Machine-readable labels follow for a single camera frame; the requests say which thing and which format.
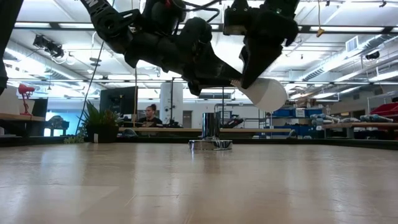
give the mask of black cable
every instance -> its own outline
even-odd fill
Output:
[[[209,3],[207,3],[207,4],[204,4],[204,5],[202,5],[202,6],[196,5],[196,6],[194,6],[194,7],[196,7],[196,8],[193,8],[193,9],[184,9],[183,7],[181,7],[181,6],[179,6],[178,4],[176,4],[174,0],[172,0],[173,4],[174,4],[175,6],[177,6],[177,7],[179,7],[180,9],[182,9],[182,11],[184,11],[184,12],[196,12],[196,11],[204,10],[204,9],[208,8],[209,6],[212,6],[212,5],[214,5],[214,4],[218,3],[218,2],[221,2],[221,1],[222,1],[222,0],[213,0],[213,1],[211,1],[211,2],[209,2]],[[183,2],[184,2],[186,5],[188,5],[188,6],[193,6],[193,5],[195,5],[195,4],[190,3],[190,2],[186,2],[186,1],[183,1]]]
[[[194,4],[194,3],[183,1],[187,6],[195,7],[194,9],[184,9],[184,8],[180,7],[179,5],[177,5],[174,0],[172,0],[172,1],[173,1],[175,6],[177,6],[178,8],[182,9],[185,12],[193,12],[193,11],[199,11],[199,10],[216,12],[216,14],[214,16],[212,16],[210,19],[208,19],[206,21],[206,22],[211,22],[213,19],[215,19],[217,16],[219,16],[220,10],[217,9],[217,8],[209,8],[208,6],[212,6],[212,5],[216,4],[217,2],[221,2],[222,0],[214,0],[214,1],[209,2],[208,4],[205,4],[205,5],[202,5],[202,6],[199,6],[199,5]]]
[[[87,102],[88,92],[89,92],[89,90],[90,90],[91,84],[93,83],[94,76],[95,76],[95,72],[97,71],[98,64],[99,64],[99,62],[100,62],[100,58],[101,58],[101,53],[102,53],[103,47],[104,47],[104,41],[102,41],[101,48],[100,48],[100,50],[99,50],[98,60],[97,60],[97,62],[96,62],[96,64],[95,64],[93,76],[91,77],[90,84],[88,84],[88,88],[87,88],[87,92],[86,92],[86,96],[85,96],[85,101],[84,101],[84,103],[83,103],[83,109],[82,109],[82,111],[81,111],[81,114],[80,114],[80,117],[79,117],[79,121],[77,122],[77,127],[76,127],[76,133],[75,133],[75,135],[77,135],[77,131],[79,130],[80,121],[81,121],[81,118],[83,117],[83,113],[84,113],[85,108],[86,108],[86,102]]]
[[[177,35],[179,25],[180,25],[180,21],[178,20],[177,25],[175,26],[175,30],[174,30],[174,34],[173,35]]]
[[[34,50],[32,53],[30,53],[29,55],[27,55],[26,57],[20,59],[20,60],[17,61],[17,62],[20,62],[20,61],[22,61],[22,60],[24,60],[24,59],[26,59],[26,58],[29,58],[29,57],[32,56],[34,53],[37,53],[39,50],[41,50],[41,48]]]
[[[197,5],[197,4],[186,2],[186,1],[184,1],[184,3],[186,5],[188,5],[188,6],[192,6],[192,7],[196,7],[196,8],[201,7],[201,6]],[[217,9],[217,8],[209,8],[209,7],[207,7],[207,8],[202,9],[202,10],[216,12],[216,14],[214,16],[212,16],[210,19],[208,19],[206,22],[211,22],[213,19],[215,19],[220,14],[220,10]]]

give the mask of robotic arm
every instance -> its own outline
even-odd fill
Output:
[[[266,0],[259,8],[249,7],[247,0],[234,0],[224,12],[223,33],[244,35],[240,73],[215,55],[211,26],[205,20],[189,19],[179,35],[173,34],[185,20],[183,0],[147,0],[142,14],[138,9],[118,12],[106,0],[81,2],[98,35],[131,67],[144,60],[165,72],[179,73],[196,96],[203,88],[231,86],[231,80],[248,88],[279,57],[281,44],[289,46],[299,32],[294,21],[299,0]]]

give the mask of red lamp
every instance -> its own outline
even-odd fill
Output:
[[[29,97],[33,94],[33,91],[35,91],[35,88],[33,88],[33,87],[28,87],[28,86],[25,86],[25,85],[23,85],[23,84],[19,84],[18,92],[19,92],[19,94],[22,95],[22,99],[24,100],[24,107],[25,107],[25,113],[21,113],[21,115],[29,115],[29,116],[32,116],[32,115],[28,112],[29,106],[28,106],[27,103],[25,102],[25,97],[26,97],[26,99],[29,99]]]

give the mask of person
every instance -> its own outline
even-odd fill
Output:
[[[138,123],[141,127],[153,127],[155,128],[157,124],[163,124],[162,120],[155,117],[156,105],[150,105],[145,110],[145,118],[141,118],[138,120]]]

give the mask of red object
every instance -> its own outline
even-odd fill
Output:
[[[394,122],[398,122],[398,103],[386,103],[372,110],[370,114],[378,114],[386,118],[391,118]]]
[[[18,87],[18,93],[22,95],[22,99],[24,100],[24,107],[25,107],[25,113],[21,113],[21,115],[29,115],[32,116],[29,112],[28,112],[28,108],[29,106],[27,105],[27,103],[25,102],[25,97],[26,99],[29,99],[29,97],[32,95],[32,93],[35,91],[35,88],[33,87],[28,87],[25,86],[23,84],[19,84]]]
[[[172,3],[170,1],[171,0],[166,0],[165,5],[166,5],[167,8],[170,8],[172,6]]]

